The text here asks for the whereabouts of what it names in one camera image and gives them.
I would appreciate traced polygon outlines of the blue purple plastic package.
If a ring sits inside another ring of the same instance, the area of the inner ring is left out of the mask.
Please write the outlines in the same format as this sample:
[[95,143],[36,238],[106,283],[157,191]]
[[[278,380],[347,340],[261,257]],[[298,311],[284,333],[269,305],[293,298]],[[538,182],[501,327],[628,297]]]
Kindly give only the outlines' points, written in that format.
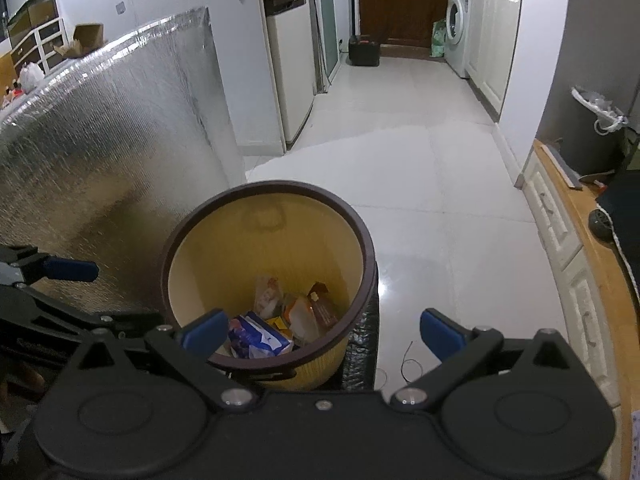
[[291,352],[294,342],[254,312],[248,312],[229,321],[228,347],[238,359],[270,359]]

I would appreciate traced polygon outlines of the red shiny snack box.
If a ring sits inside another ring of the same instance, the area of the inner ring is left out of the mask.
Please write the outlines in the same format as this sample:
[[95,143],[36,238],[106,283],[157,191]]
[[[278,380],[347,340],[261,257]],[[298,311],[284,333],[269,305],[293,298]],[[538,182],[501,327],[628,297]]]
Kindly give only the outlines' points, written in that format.
[[328,286],[315,282],[308,292],[307,299],[320,330],[326,334],[341,319],[341,313],[332,299]]

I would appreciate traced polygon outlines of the white plastic bag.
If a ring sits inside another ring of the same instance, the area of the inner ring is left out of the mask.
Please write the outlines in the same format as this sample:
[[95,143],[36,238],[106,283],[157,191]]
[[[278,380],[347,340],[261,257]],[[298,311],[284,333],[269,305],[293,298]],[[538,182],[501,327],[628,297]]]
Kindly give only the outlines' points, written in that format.
[[43,70],[36,63],[26,63],[20,71],[20,85],[25,93],[35,90],[46,76]]

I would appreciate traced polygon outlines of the torn brown cardboard box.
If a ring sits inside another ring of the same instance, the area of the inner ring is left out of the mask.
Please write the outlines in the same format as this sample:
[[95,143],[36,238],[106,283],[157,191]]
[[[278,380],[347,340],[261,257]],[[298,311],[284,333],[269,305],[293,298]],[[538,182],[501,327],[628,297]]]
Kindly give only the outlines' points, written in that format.
[[53,50],[62,58],[84,58],[101,49],[104,44],[104,26],[102,24],[78,24],[74,29],[73,39],[70,40],[70,43],[61,47],[54,46]]

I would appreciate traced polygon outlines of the yellow round trash bin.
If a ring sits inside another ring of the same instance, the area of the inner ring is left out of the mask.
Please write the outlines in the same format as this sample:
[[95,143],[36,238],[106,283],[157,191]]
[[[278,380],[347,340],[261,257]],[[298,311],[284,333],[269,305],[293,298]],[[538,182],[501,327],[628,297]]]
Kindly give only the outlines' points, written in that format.
[[[326,334],[307,299],[328,286],[341,319]],[[160,298],[180,328],[214,309],[229,321],[254,312],[290,337],[284,356],[244,360],[228,339],[207,361],[272,390],[371,389],[378,350],[378,264],[358,212],[318,186],[244,184],[196,207],[160,257]]]

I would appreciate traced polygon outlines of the white cabinet with wooden top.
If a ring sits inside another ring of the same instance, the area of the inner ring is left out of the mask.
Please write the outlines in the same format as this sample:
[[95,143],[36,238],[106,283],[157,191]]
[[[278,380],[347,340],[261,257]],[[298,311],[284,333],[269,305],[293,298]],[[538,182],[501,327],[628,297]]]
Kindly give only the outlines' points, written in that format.
[[535,141],[522,171],[559,291],[568,341],[614,411],[614,441],[601,471],[639,477],[639,318],[634,290],[615,247],[595,237],[588,216],[599,190],[570,188],[568,177]]

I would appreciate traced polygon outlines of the black round object on cabinet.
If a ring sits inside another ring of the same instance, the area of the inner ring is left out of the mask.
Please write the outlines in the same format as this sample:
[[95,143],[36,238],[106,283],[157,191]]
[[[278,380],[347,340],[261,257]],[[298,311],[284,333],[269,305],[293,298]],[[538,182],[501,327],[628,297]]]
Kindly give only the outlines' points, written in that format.
[[588,228],[591,234],[603,243],[614,240],[613,228],[608,215],[601,209],[593,209],[588,216]]

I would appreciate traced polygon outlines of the white drawer storage unit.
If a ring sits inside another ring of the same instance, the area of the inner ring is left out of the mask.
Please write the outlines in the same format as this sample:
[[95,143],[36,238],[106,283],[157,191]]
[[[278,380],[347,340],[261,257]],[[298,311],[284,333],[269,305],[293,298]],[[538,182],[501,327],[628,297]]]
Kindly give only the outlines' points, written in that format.
[[38,65],[45,74],[50,73],[63,61],[58,49],[66,44],[67,36],[62,18],[54,18],[33,28],[11,51],[15,73],[19,75],[29,63]]

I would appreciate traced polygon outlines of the black cardboard box on cabinet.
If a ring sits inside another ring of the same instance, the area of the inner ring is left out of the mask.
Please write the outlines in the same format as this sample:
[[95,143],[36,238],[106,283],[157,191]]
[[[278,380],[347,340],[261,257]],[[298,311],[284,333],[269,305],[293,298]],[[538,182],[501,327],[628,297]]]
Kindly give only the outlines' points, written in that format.
[[597,209],[611,220],[618,258],[639,303],[639,136],[606,190],[597,199]]

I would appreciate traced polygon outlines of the grey bin with white bag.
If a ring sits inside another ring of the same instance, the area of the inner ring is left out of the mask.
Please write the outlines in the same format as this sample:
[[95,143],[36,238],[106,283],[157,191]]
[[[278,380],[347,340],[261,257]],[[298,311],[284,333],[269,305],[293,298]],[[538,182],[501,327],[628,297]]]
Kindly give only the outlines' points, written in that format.
[[574,86],[570,95],[579,107],[576,125],[562,137],[562,159],[581,176],[617,170],[624,158],[626,115],[599,92]]

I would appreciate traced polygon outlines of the glass terrarium tank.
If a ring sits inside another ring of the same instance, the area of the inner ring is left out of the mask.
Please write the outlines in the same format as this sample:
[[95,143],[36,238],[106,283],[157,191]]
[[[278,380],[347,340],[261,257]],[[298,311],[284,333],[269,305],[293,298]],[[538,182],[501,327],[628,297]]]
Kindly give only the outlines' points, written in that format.
[[16,47],[29,32],[58,17],[55,0],[27,0],[8,21],[12,47]]

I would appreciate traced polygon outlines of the black bin by door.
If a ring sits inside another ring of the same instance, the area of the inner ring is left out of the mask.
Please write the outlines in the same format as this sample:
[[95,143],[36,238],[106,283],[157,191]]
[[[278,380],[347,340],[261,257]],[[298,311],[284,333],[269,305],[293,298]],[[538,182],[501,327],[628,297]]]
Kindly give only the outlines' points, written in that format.
[[348,42],[348,60],[352,66],[376,67],[380,65],[381,48],[378,40],[367,35],[354,35]]

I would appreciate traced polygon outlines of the dark brown entrance door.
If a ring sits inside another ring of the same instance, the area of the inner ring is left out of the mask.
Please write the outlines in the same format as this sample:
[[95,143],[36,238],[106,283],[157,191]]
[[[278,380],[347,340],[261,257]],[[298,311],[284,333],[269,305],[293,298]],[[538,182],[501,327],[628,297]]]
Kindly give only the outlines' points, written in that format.
[[363,35],[381,44],[428,48],[433,24],[445,17],[448,0],[357,0]]

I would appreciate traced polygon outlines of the white front-load washing machine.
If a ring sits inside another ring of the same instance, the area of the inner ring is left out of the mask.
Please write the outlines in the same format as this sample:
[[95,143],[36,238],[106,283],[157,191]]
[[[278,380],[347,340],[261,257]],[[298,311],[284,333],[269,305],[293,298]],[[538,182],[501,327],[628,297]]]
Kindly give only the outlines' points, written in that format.
[[462,79],[468,79],[466,70],[468,54],[466,45],[469,36],[469,8],[471,0],[448,0],[445,25],[445,60]]

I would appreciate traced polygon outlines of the white kitchen cabinets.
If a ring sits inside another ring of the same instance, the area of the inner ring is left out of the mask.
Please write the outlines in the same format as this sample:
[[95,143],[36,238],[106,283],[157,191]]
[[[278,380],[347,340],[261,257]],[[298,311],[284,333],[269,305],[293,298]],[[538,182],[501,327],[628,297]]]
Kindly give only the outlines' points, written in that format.
[[522,0],[470,0],[466,71],[500,115],[518,36]]

